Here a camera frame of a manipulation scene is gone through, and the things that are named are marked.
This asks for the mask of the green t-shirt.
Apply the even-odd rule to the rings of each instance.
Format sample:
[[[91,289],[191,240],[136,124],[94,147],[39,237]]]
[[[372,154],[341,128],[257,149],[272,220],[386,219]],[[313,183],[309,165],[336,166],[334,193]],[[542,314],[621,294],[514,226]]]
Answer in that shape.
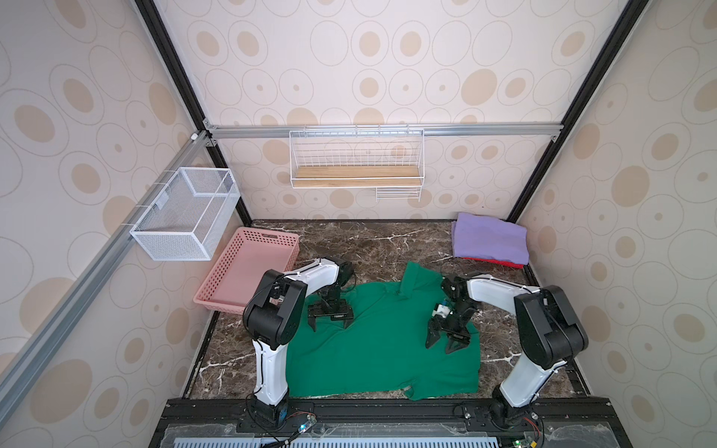
[[[345,293],[355,320],[346,327],[321,317],[303,320],[288,346],[287,381],[293,398],[402,391],[408,399],[472,394],[480,386],[480,334],[448,354],[442,337],[425,346],[428,323],[443,302],[442,276],[416,263],[399,282],[360,284]]]

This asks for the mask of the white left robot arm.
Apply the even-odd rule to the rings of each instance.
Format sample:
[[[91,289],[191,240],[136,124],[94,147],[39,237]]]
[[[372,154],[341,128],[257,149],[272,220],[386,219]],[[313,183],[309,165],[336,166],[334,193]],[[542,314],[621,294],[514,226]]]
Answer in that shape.
[[[289,397],[287,355],[298,332],[302,313],[311,330],[328,317],[348,328],[355,314],[342,297],[355,274],[350,261],[315,259],[290,272],[267,271],[243,313],[243,325],[252,339],[257,360],[254,397],[261,410],[279,412]]]

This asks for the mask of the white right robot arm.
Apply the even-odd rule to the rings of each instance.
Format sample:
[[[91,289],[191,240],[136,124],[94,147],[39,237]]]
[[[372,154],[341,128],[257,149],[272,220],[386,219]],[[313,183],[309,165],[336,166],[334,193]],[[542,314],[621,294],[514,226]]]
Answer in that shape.
[[[400,282],[349,292],[332,287],[325,300],[346,299],[358,314],[331,330],[317,349],[317,394],[401,390],[408,399],[474,393],[480,386],[480,336],[472,328],[479,304],[516,318],[521,352],[499,387],[513,408],[533,401],[552,375],[586,349],[587,336],[559,287],[531,289],[492,276],[442,277],[415,264]]]

